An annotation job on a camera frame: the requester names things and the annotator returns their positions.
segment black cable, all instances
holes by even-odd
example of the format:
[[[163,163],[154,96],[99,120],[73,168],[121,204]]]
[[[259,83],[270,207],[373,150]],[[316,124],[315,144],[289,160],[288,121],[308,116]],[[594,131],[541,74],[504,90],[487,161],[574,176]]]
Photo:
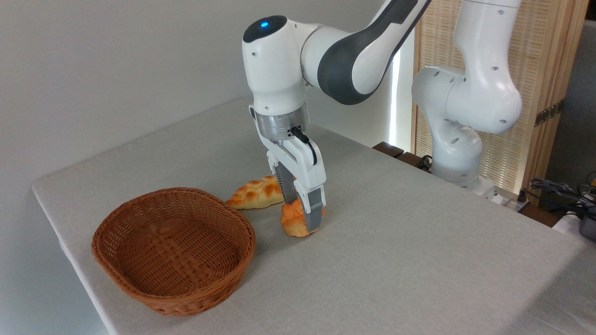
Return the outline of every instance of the black cable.
[[[534,178],[530,181],[530,188],[533,190],[540,189],[540,190],[552,191],[562,197],[572,199],[574,201],[579,201],[584,204],[586,202],[588,202],[591,205],[594,205],[594,202],[591,199],[576,193],[575,191],[573,191],[571,189],[571,187],[569,187],[569,185],[562,183],[562,182],[552,182],[552,181],[548,181],[546,179]]]
[[[316,152],[315,148],[313,148],[311,144],[311,139],[308,138],[308,136],[306,136],[298,127],[292,127],[292,129],[290,129],[290,132],[292,133],[292,135],[298,137],[298,139],[301,140],[302,143],[308,144],[312,151],[312,164],[316,165]]]
[[[587,215],[588,217],[590,217],[590,218],[592,218],[592,219],[596,218],[596,211],[593,211],[593,210],[585,210],[583,206],[581,206],[581,207],[578,207],[578,206],[576,205],[576,206],[573,206],[573,207],[571,207],[571,206],[566,206],[566,205],[559,204],[559,203],[554,203],[554,202],[552,202],[552,201],[549,201],[549,200],[547,200],[547,199],[546,199],[546,198],[544,198],[544,197],[538,196],[538,195],[536,195],[536,194],[534,194],[534,193],[532,193],[532,192],[530,192],[530,191],[528,191],[528,190],[525,190],[525,191],[526,191],[526,194],[529,194],[529,195],[531,195],[532,197],[534,197],[534,198],[537,198],[537,199],[538,199],[538,200],[540,200],[540,201],[544,201],[545,203],[547,203],[547,204],[549,204],[549,205],[551,205],[551,206],[559,207],[559,208],[561,208],[561,209],[566,209],[568,212],[573,212],[573,213],[575,213],[575,214],[576,214],[576,216],[577,216],[578,218],[580,218],[580,219],[582,219],[582,218],[583,218],[585,215]]]
[[[428,162],[427,163],[426,162],[427,159],[432,160],[433,159],[433,156],[431,156],[431,155],[424,155],[424,156],[422,156],[422,158],[420,159],[420,162],[418,163],[418,166],[416,166],[416,167],[419,168],[419,169],[426,168],[427,170],[430,170],[431,162]]]

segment wicker basket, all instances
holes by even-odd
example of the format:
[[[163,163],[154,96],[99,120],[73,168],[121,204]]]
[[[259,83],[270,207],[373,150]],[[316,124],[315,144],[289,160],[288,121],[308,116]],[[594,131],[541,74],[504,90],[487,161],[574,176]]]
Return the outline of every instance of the wicker basket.
[[[195,188],[167,188],[130,200],[97,228],[95,260],[120,289],[152,310],[194,315],[227,299],[254,253],[240,212]]]

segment table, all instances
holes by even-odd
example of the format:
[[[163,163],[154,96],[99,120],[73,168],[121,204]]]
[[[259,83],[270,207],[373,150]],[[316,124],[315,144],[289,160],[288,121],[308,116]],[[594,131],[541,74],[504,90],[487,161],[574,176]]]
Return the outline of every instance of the table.
[[[327,214],[286,236],[280,207],[245,210],[257,248],[239,289],[193,317],[159,315],[95,263],[118,205],[166,187],[226,199],[269,174],[235,100],[44,177],[33,190],[113,334],[569,334],[596,332],[596,250],[317,126]]]

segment bread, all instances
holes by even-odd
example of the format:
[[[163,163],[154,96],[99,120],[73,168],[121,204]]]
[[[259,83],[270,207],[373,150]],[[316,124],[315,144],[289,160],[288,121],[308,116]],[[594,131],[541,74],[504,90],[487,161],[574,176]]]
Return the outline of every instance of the bread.
[[[302,201],[297,199],[292,204],[284,204],[281,206],[281,227],[289,236],[304,237],[319,230],[318,228],[308,232],[306,221],[304,219],[304,210],[302,209]]]
[[[284,201],[275,176],[252,180],[239,188],[225,203],[234,209],[265,208]]]

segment black cable bundle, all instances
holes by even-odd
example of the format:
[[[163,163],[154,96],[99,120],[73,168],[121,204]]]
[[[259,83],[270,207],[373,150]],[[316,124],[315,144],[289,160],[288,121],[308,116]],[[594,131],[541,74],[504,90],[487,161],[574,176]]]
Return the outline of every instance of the black cable bundle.
[[[592,174],[596,173],[596,171],[591,172],[586,179]],[[561,197],[567,198],[572,202],[569,204],[561,204],[556,203],[551,200],[546,199],[545,197],[538,196],[534,193],[525,190],[530,196],[543,201],[546,204],[556,207],[557,209],[552,211],[556,212],[559,210],[566,210],[568,211],[567,214],[573,214],[577,216],[579,219],[583,219],[585,216],[596,220],[596,203],[592,198],[582,195],[580,188],[581,187],[589,187],[590,191],[594,190],[594,187],[591,186],[589,183],[586,185],[579,185],[577,187],[577,191],[574,191],[569,185],[562,183],[562,182],[552,182],[540,178],[534,178],[530,181],[530,188],[533,190],[545,190],[548,194],[556,193]]]

